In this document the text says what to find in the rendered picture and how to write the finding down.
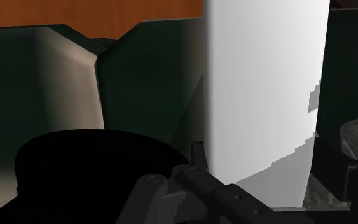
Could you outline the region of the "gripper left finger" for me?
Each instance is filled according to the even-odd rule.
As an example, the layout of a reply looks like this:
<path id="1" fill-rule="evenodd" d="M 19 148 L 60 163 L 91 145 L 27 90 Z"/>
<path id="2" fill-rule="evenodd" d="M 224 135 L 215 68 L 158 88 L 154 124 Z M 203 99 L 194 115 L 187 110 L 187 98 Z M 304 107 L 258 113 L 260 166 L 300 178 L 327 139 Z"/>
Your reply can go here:
<path id="1" fill-rule="evenodd" d="M 209 174 L 204 160 L 173 168 L 167 179 L 145 174 L 116 224 L 315 224 L 305 213 L 274 211 L 236 184 Z"/>

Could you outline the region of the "black round dome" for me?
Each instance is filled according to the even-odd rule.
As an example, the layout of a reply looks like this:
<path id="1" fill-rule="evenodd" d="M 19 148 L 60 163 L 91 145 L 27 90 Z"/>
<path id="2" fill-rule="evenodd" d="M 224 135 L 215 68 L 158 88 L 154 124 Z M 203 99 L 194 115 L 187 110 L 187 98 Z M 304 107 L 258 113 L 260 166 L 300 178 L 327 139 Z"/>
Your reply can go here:
<path id="1" fill-rule="evenodd" d="M 187 163 L 168 144 L 130 132 L 35 137 L 16 155 L 17 196 L 0 208 L 0 224 L 114 224 L 141 176 L 170 177 Z"/>

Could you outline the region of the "tall white cylinder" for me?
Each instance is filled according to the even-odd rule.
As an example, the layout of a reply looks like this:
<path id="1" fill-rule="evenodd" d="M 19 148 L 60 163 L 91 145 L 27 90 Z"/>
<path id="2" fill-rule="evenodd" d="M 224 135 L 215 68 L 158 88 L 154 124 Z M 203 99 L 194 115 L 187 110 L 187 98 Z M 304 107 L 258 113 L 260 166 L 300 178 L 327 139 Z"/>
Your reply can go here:
<path id="1" fill-rule="evenodd" d="M 303 205 L 330 0 L 203 0 L 209 172 L 271 208 Z"/>

